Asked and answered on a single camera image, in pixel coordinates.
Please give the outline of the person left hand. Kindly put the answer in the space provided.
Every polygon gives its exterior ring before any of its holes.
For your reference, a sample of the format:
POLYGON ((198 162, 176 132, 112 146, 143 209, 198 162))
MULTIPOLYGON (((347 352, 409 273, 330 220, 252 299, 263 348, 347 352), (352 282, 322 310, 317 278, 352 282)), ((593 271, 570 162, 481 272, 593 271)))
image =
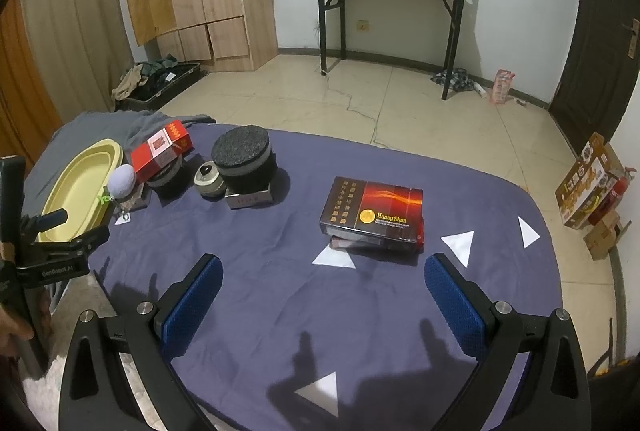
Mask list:
POLYGON ((11 307, 0 307, 0 353, 2 356, 17 356, 14 339, 29 341, 33 336, 32 326, 23 317, 17 315, 11 307))

